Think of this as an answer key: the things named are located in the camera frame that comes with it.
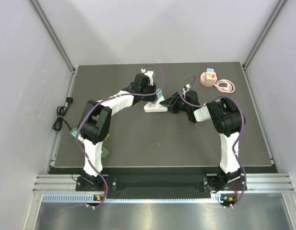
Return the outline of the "teal plug adapter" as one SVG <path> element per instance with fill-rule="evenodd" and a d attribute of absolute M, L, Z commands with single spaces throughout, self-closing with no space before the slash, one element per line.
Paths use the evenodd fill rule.
<path fill-rule="evenodd" d="M 163 101 L 164 100 L 162 89 L 157 89 L 156 90 L 156 96 L 157 96 L 158 101 Z"/>

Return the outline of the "white triangular power strip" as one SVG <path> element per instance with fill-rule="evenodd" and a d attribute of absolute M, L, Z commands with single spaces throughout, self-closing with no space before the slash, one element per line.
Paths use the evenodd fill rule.
<path fill-rule="evenodd" d="M 167 112 L 168 108 L 161 105 L 160 103 L 164 101 L 164 97 L 161 96 L 155 102 L 148 102 L 143 108 L 146 113 L 159 113 L 159 112 Z"/>

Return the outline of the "pink round socket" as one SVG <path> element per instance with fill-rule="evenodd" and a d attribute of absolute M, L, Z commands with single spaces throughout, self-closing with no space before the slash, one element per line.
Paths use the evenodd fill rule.
<path fill-rule="evenodd" d="M 213 87 L 217 82 L 217 75 L 215 72 L 206 71 L 200 76 L 200 83 L 205 87 Z"/>

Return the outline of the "yellow plug adapter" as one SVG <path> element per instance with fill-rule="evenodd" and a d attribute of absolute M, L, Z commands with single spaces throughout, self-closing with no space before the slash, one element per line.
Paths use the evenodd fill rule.
<path fill-rule="evenodd" d="M 109 140 L 110 139 L 110 135 L 107 134 L 107 136 L 105 137 L 105 141 Z"/>

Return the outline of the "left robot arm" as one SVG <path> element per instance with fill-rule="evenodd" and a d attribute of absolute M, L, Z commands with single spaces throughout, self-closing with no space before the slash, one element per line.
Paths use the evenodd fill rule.
<path fill-rule="evenodd" d="M 143 69 L 128 87 L 117 94 L 98 102 L 94 100 L 87 102 L 79 121 L 76 141 L 84 145 L 82 151 L 85 155 L 85 163 L 81 178 L 91 189 L 107 187 L 101 175 L 102 146 L 109 133 L 111 117 L 140 101 L 156 101 L 156 83 L 153 76 L 153 71 Z"/>

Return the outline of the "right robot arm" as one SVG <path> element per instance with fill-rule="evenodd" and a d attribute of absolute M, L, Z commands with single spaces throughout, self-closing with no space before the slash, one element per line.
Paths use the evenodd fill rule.
<path fill-rule="evenodd" d="M 241 177 L 241 164 L 238 159 L 240 133 L 245 124 L 245 117 L 238 106 L 229 98 L 220 97 L 214 101 L 200 105 L 195 91 L 183 94 L 176 92 L 160 104 L 170 112 L 177 114 L 183 111 L 192 123 L 211 120 L 221 140 L 221 160 L 219 172 L 215 179 L 205 182 L 206 189 L 213 193 L 228 190 Z"/>

